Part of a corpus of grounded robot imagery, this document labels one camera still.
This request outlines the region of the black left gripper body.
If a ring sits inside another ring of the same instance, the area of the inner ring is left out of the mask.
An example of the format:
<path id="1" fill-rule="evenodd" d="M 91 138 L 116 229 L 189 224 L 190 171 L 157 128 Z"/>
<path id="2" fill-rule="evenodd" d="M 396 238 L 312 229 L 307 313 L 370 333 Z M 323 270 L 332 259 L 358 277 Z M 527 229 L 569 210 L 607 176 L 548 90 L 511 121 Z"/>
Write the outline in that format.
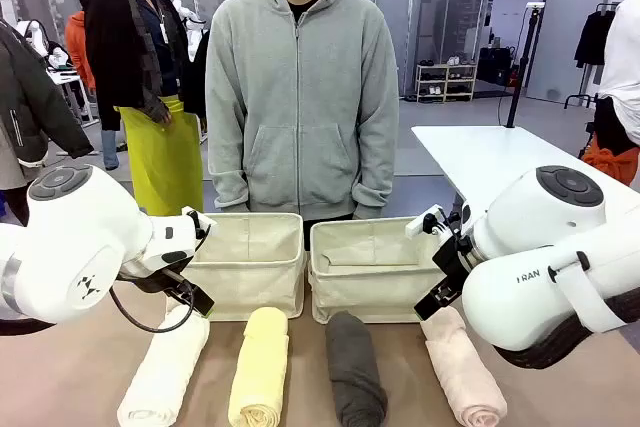
<path id="1" fill-rule="evenodd" d="M 183 277 L 178 269 L 169 267 L 158 270 L 145 278 L 120 272 L 117 280 L 132 283 L 145 293 L 164 293 L 173 298 L 191 298 L 198 292 L 198 287 Z"/>

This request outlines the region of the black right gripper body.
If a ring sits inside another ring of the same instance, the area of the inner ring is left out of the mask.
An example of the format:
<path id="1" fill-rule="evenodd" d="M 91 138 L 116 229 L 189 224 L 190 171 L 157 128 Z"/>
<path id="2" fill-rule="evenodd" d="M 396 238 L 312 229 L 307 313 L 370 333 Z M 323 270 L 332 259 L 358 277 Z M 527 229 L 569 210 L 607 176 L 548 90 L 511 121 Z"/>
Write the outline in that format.
<path id="1" fill-rule="evenodd" d="M 453 235 L 439 247 L 432 260 L 445 274 L 445 278 L 456 279 L 464 285 L 472 269 L 472 262 L 467 258 L 471 252 L 472 243 L 469 236 Z M 441 282 L 435 288 L 437 293 Z"/>

